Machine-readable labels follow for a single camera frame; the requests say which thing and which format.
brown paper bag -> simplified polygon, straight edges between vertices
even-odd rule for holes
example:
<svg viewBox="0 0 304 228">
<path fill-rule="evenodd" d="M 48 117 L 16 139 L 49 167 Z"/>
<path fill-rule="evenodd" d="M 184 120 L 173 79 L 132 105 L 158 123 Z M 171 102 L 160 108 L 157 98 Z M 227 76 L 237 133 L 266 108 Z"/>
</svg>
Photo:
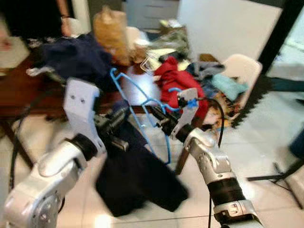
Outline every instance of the brown paper bag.
<svg viewBox="0 0 304 228">
<path fill-rule="evenodd" d="M 129 51 L 126 38 L 126 14 L 103 6 L 94 16 L 96 39 L 105 50 L 112 54 L 113 63 L 129 66 Z"/>
</svg>

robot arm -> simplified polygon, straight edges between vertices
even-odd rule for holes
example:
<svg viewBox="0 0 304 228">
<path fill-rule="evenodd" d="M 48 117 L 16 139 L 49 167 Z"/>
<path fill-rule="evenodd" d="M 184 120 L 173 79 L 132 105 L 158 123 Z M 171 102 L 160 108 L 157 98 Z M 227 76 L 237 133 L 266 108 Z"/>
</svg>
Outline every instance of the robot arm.
<svg viewBox="0 0 304 228">
<path fill-rule="evenodd" d="M 214 216 L 221 226 L 262 228 L 251 201 L 243 195 L 227 155 L 219 150 L 212 135 L 189 124 L 181 126 L 179 120 L 163 114 L 159 108 L 152 107 L 151 111 L 159 119 L 158 126 L 167 135 L 175 134 L 176 139 L 183 142 L 183 150 L 197 161 L 215 205 Z"/>
<path fill-rule="evenodd" d="M 54 151 L 45 154 L 31 174 L 9 193 L 4 217 L 10 224 L 17 228 L 56 227 L 60 202 L 75 186 L 87 167 L 86 162 L 106 151 L 94 122 L 98 97 L 96 86 L 76 79 L 68 81 L 64 110 L 75 137 L 65 139 Z M 111 130 L 107 118 L 97 118 Z"/>
<path fill-rule="evenodd" d="M 182 94 L 193 99 L 192 92 Z M 96 116 L 93 109 L 98 96 L 99 90 L 94 85 L 75 79 L 69 81 L 64 110 L 75 137 L 65 139 L 54 151 L 44 155 L 31 174 L 9 193 L 4 217 L 10 224 L 17 228 L 55 228 L 61 200 L 75 186 L 86 162 L 105 152 L 103 142 L 127 149 L 126 142 L 110 134 L 124 119 L 124 111 L 113 120 Z M 153 108 L 152 113 L 160 120 L 158 125 L 162 130 L 184 142 L 183 149 L 196 159 L 215 204 L 215 218 L 222 227 L 262 228 L 251 202 L 242 193 L 227 156 L 219 150 L 211 135 L 187 124 L 195 112 L 184 111 L 181 122 L 157 108 Z"/>
<path fill-rule="evenodd" d="M 64 196 L 75 186 L 86 168 L 80 140 L 93 146 L 89 139 L 77 135 L 64 140 L 53 152 L 34 165 L 31 174 L 9 194 L 5 218 L 18 228 L 54 228 L 58 208 Z"/>
</svg>

red garment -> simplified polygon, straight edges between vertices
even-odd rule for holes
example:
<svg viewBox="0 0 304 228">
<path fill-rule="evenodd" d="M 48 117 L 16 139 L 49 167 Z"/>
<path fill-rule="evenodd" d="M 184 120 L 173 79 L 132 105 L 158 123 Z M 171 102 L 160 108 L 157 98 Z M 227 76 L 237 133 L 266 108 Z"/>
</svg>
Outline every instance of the red garment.
<svg viewBox="0 0 304 228">
<path fill-rule="evenodd" d="M 195 81 L 190 73 L 187 71 L 178 71 L 178 61 L 170 56 L 155 72 L 154 75 L 161 76 L 157 81 L 157 85 L 161 88 L 161 101 L 167 103 L 173 108 L 178 108 L 177 91 L 169 92 L 168 90 L 173 87 L 179 89 L 197 88 L 198 96 L 204 97 L 204 92 L 200 84 Z M 196 116 L 205 118 L 208 111 L 208 102 L 200 101 L 199 109 Z"/>
</svg>

plastic bag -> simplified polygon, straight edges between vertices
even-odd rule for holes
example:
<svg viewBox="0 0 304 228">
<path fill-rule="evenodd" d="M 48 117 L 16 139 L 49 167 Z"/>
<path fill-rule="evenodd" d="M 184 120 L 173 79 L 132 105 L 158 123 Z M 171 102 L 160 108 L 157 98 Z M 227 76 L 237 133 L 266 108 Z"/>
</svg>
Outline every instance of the plastic bag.
<svg viewBox="0 0 304 228">
<path fill-rule="evenodd" d="M 172 48 L 188 56 L 190 53 L 186 29 L 180 29 L 159 37 L 153 41 L 150 49 Z"/>
<path fill-rule="evenodd" d="M 94 16 L 96 40 L 112 54 L 113 63 L 129 66 L 129 51 L 126 38 L 126 14 L 103 6 Z"/>
</svg>

blue hanger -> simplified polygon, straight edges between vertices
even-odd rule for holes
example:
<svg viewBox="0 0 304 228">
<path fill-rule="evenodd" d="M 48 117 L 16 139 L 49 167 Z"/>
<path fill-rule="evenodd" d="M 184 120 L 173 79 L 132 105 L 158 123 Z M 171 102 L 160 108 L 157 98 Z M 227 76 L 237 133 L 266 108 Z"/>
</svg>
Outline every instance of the blue hanger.
<svg viewBox="0 0 304 228">
<path fill-rule="evenodd" d="M 123 99 L 125 99 L 125 100 L 128 101 L 128 98 L 126 97 L 125 93 L 123 92 L 122 88 L 120 87 L 120 85 L 119 85 L 119 83 L 118 83 L 118 80 L 119 80 L 121 77 L 124 77 L 124 78 L 127 79 L 129 82 L 131 82 L 131 83 L 132 83 L 134 86 L 136 86 L 136 87 L 139 89 L 139 91 L 145 96 L 146 100 L 145 100 L 144 102 L 142 102 L 142 103 L 140 104 L 140 106 L 143 108 L 144 112 L 147 114 L 148 119 L 149 119 L 149 122 L 151 123 L 151 125 L 152 125 L 153 127 L 156 127 L 156 122 L 154 122 L 154 121 L 152 120 L 152 118 L 151 118 L 151 116 L 150 116 L 150 114 L 149 114 L 149 112 L 148 112 L 148 110 L 147 110 L 147 108 L 146 108 L 146 105 L 147 105 L 149 102 L 155 102 L 155 103 L 157 103 L 157 104 L 161 107 L 161 110 L 162 110 L 164 113 L 166 112 L 166 108 L 169 109 L 170 111 L 173 111 L 173 112 L 176 112 L 176 111 L 179 111 L 179 110 L 180 110 L 179 108 L 172 108 L 172 107 L 169 106 L 168 104 L 162 103 L 160 100 L 157 100 L 157 99 L 155 99 L 155 98 L 149 97 L 149 96 L 148 96 L 148 95 L 147 95 L 147 94 L 146 94 L 146 93 L 145 93 L 145 92 L 144 92 L 144 91 L 143 91 L 143 90 L 134 82 L 134 80 L 131 79 L 131 78 L 130 78 L 129 76 L 127 76 L 126 74 L 120 72 L 120 73 L 118 74 L 118 76 L 115 76 L 114 74 L 115 74 L 116 71 L 117 71 L 116 68 L 112 68 L 111 71 L 110 71 L 110 76 L 111 76 L 111 78 L 113 79 L 113 81 L 114 81 L 114 83 L 115 83 L 115 85 L 116 85 L 118 91 L 120 92 L 121 96 L 123 97 Z M 180 92 L 181 89 L 179 89 L 179 88 L 171 88 L 171 89 L 169 90 L 169 92 L 172 92 L 172 91 L 179 91 L 179 92 Z M 144 129 L 142 128 L 142 125 L 141 125 L 141 123 L 139 122 L 139 120 L 138 120 L 138 118 L 137 118 L 137 116 L 136 116 L 136 114 L 135 114 L 135 112 L 134 112 L 134 110 L 133 110 L 133 108 L 132 108 L 131 106 L 130 106 L 130 112 L 131 112 L 131 114 L 133 115 L 133 117 L 134 117 L 134 119 L 135 119 L 135 121 L 136 121 L 136 123 L 137 123 L 139 129 L 141 130 L 141 132 L 142 132 L 144 138 L 146 139 L 146 141 L 147 141 L 147 143 L 148 143 L 148 145 L 149 145 L 149 147 L 150 147 L 152 153 L 155 154 L 154 149 L 153 149 L 153 147 L 152 147 L 152 145 L 151 145 L 151 142 L 150 142 L 148 136 L 146 135 L 146 133 L 144 132 Z M 166 162 L 166 164 L 170 164 L 170 163 L 171 163 L 171 150 L 170 150 L 169 137 L 168 137 L 167 135 L 165 135 L 165 140 L 166 140 L 167 152 L 168 152 L 168 161 Z"/>
</svg>

